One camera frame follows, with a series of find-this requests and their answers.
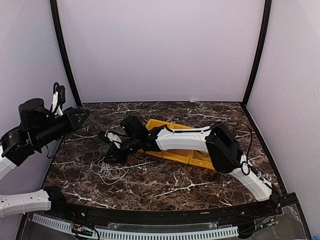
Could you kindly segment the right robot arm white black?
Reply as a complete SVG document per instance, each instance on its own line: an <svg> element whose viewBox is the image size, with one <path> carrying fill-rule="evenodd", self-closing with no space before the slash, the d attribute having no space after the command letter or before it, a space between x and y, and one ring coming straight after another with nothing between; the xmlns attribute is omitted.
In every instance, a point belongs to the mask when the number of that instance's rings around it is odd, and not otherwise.
<svg viewBox="0 0 320 240"><path fill-rule="evenodd" d="M161 152L168 150L199 151L208 154L213 168L219 173L229 174L242 183L259 201L255 213L266 217L280 203L280 193L266 180L248 160L225 122L191 129L173 129L167 124L147 129L137 116L130 115L121 121L125 132L101 131L98 137L109 144L103 161L126 163L130 154L139 150Z"/></svg>

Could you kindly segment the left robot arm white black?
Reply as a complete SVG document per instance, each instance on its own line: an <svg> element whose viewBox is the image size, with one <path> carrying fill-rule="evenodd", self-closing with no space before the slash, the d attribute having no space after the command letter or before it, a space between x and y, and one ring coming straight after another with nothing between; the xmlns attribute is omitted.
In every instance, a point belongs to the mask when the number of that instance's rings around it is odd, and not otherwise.
<svg viewBox="0 0 320 240"><path fill-rule="evenodd" d="M41 98L30 99L18 107L20 125L0 139L0 177L20 166L28 157L53 141L79 130L90 115L88 110L69 107L58 113L48 110ZM1 195L0 217L36 211L53 211L60 218L71 213L57 186L29 193Z"/></svg>

